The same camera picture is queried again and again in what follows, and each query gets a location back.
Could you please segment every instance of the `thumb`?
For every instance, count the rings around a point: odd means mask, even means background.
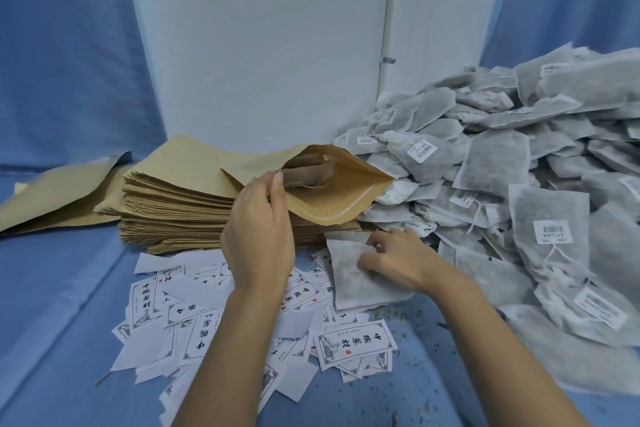
[[[273,175],[271,181],[271,210],[276,222],[289,221],[289,210],[287,208],[287,193],[284,190],[284,178],[282,171]]]
[[[358,259],[358,267],[364,270],[373,270],[380,272],[382,267],[382,257],[384,253],[371,252],[363,253]]]

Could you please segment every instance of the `person's left arm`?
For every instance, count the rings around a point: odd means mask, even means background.
[[[269,340],[295,259],[281,172],[240,192],[221,247],[236,288],[174,427],[255,424]]]

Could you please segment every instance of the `person's right arm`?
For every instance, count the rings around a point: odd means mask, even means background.
[[[375,232],[359,265],[438,305],[492,427],[588,426],[573,402],[500,318],[476,283],[412,232]]]

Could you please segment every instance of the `blue curtain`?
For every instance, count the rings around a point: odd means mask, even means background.
[[[481,64],[513,67],[569,41],[602,53],[640,46],[640,0],[504,0]]]
[[[0,169],[165,140],[132,0],[0,0]]]

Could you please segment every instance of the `hand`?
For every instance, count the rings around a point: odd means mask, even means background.
[[[444,276],[456,269],[410,230],[391,229],[371,234],[368,245],[378,251],[363,253],[358,267],[373,270],[411,291],[433,295]]]
[[[266,172],[240,192],[220,245],[236,290],[282,299],[296,258],[282,172]]]

